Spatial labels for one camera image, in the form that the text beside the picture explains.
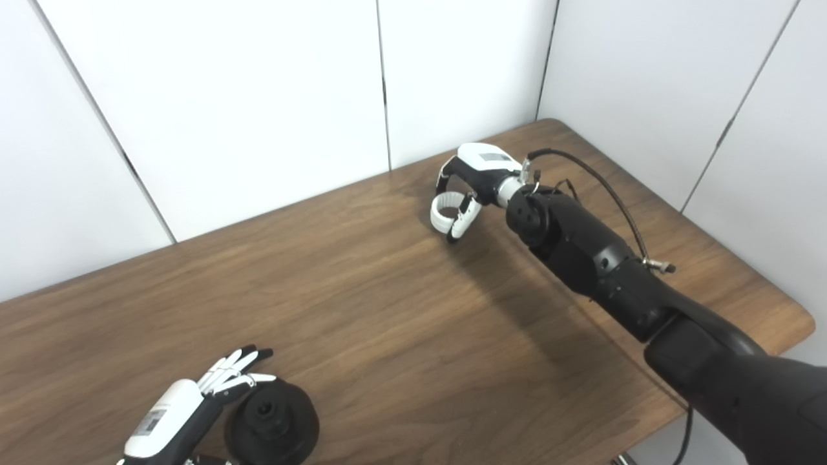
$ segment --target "black knob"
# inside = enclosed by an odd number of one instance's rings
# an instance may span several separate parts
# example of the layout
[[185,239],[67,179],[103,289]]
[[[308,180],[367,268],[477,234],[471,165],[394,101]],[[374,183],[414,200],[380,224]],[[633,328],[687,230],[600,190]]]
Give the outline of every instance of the black knob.
[[310,397],[282,380],[258,385],[224,430],[227,447],[244,465],[299,465],[318,441]]

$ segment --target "robotic arm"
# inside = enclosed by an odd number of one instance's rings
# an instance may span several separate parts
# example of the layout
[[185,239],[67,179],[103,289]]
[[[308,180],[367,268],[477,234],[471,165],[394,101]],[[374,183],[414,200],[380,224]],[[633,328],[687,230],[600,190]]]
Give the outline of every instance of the robotic arm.
[[[650,271],[669,265],[635,255],[559,189],[538,179],[527,185],[537,155],[520,165],[496,146],[461,146],[437,179],[434,226],[455,242],[482,205],[504,208],[506,223],[528,250],[646,344],[647,364],[751,465],[827,463],[827,367],[768,356],[743,331]],[[447,192],[452,175],[471,193]],[[446,207],[459,210],[455,220],[440,214]]]

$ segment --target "barcode label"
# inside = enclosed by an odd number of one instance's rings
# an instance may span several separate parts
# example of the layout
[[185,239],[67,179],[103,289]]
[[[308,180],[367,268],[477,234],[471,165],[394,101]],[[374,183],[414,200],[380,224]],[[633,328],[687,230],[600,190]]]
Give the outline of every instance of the barcode label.
[[138,425],[132,436],[149,436],[165,413],[166,409],[150,410],[150,413],[146,414],[144,419],[141,420],[141,424]]

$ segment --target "wall seam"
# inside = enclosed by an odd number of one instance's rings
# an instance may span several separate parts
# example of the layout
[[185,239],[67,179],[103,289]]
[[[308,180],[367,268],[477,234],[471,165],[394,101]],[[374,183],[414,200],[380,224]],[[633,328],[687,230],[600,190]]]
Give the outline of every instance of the wall seam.
[[710,165],[712,165],[712,160],[718,154],[718,149],[720,149],[721,144],[723,144],[724,139],[726,139],[727,134],[729,133],[729,129],[735,123],[735,118],[741,112],[743,104],[747,101],[747,97],[749,97],[749,94],[753,91],[753,87],[755,86],[755,83],[758,81],[758,77],[761,75],[761,72],[764,71],[764,66],[767,65],[767,62],[770,59],[770,55],[772,55],[772,51],[775,50],[778,41],[781,39],[782,34],[784,34],[784,31],[786,30],[786,25],[790,23],[792,15],[796,12],[799,3],[801,3],[801,0],[796,0],[796,2],[793,3],[792,8],[790,9],[790,12],[786,15],[784,23],[781,25],[781,29],[778,30],[778,34],[776,34],[775,40],[772,41],[772,44],[770,45],[769,50],[767,50],[767,54],[764,56],[761,65],[758,66],[758,71],[756,71],[755,75],[753,76],[753,80],[749,83],[747,91],[743,94],[743,97],[741,98],[738,107],[736,107],[732,117],[727,121],[726,126],[724,126],[724,130],[721,132],[721,135],[718,138],[718,142],[715,144],[715,148],[712,150],[712,154],[710,155],[709,160],[706,161],[704,169],[701,170],[700,176],[698,176],[698,180],[695,182],[695,185],[692,186],[692,190],[690,190],[689,195],[686,196],[686,201],[683,203],[683,206],[681,207],[681,214],[683,214],[684,211],[686,211],[686,207],[689,206],[689,202],[690,200],[692,200],[692,196],[695,195],[695,192],[698,190],[698,186],[700,185],[700,182],[704,179],[706,171],[710,168]]

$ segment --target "wooden tabletop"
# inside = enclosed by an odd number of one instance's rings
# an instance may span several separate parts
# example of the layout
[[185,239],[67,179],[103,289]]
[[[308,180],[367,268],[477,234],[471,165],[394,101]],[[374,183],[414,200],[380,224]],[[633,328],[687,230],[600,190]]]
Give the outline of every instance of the wooden tabletop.
[[[603,173],[667,281],[778,353],[810,316],[560,122],[487,141]],[[485,209],[454,246],[428,208],[447,155],[0,304],[0,457],[111,465],[166,387],[248,343],[321,420],[308,463],[604,463],[676,418],[642,347]],[[584,204],[627,240],[587,175]],[[200,451],[222,454],[222,423]]]

